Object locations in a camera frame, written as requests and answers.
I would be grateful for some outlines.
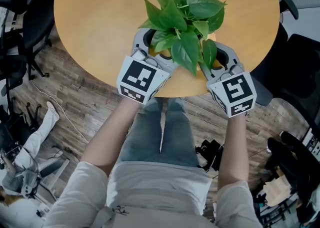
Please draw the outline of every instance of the white shirt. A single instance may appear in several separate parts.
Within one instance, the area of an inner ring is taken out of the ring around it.
[[[108,183],[101,169],[80,162],[44,226],[90,227],[107,205],[105,227],[215,227],[201,216],[210,184],[202,169],[154,162],[120,162]],[[216,225],[261,227],[247,182],[218,192]]]

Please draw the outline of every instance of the round wooden table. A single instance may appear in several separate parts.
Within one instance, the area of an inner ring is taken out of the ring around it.
[[[157,5],[156,0],[149,0]],[[279,26],[279,0],[226,1],[224,22],[216,39],[234,49],[247,71],[271,48]],[[144,0],[55,0],[54,18],[61,41],[74,60],[107,84],[116,79],[125,55],[131,55],[135,33],[147,19]],[[179,67],[159,97],[207,92],[206,78]]]

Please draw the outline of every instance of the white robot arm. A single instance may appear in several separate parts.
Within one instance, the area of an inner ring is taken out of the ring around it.
[[[250,73],[244,71],[236,53],[223,44],[215,44],[218,54],[224,57],[224,68],[209,70],[204,64],[200,67],[208,79],[206,87],[213,99],[230,118],[253,109],[257,93]]]
[[[149,55],[147,37],[153,30],[139,30],[133,41],[132,55],[124,58],[116,85],[120,94],[146,104],[178,67],[171,58]]]
[[[141,29],[136,33],[132,55],[125,57],[116,81],[120,94],[142,104],[146,104],[165,85],[178,67],[171,58],[149,55],[148,42],[154,32]],[[206,86],[212,97],[228,117],[233,117],[252,109],[257,94],[250,73],[244,71],[235,52],[217,42],[216,46],[225,57],[225,68],[209,70],[204,64],[200,67],[208,79]]]

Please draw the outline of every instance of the person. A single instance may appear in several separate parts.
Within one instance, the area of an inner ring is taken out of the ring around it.
[[[19,154],[15,157],[14,163],[1,151],[1,157],[8,166],[8,171],[2,180],[2,187],[7,195],[19,195],[21,193],[24,184],[23,172],[32,167],[41,144],[60,118],[51,102],[47,102],[46,105],[48,111],[44,116],[41,126],[29,136]]]
[[[212,179],[197,167],[183,101],[168,99],[162,140],[163,101],[152,98],[136,115],[140,104],[122,99],[88,144],[44,227],[214,226],[202,216]],[[262,227],[248,175],[242,113],[228,120],[218,176],[219,228]]]
[[[267,147],[291,185],[291,192],[297,192],[297,217],[307,226],[318,219],[320,212],[320,163],[293,135],[283,131],[280,137],[283,143],[269,138]]]
[[[0,186],[0,203],[5,206],[10,206],[11,204],[15,203],[19,199],[23,199],[22,195],[7,195],[5,190],[2,186]]]

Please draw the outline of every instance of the potted plant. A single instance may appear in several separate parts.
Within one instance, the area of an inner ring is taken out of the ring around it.
[[[219,0],[157,0],[160,9],[144,0],[148,19],[139,28],[156,30],[149,48],[168,50],[172,61],[197,72],[197,63],[211,70],[217,47],[208,34],[224,21],[226,3]]]

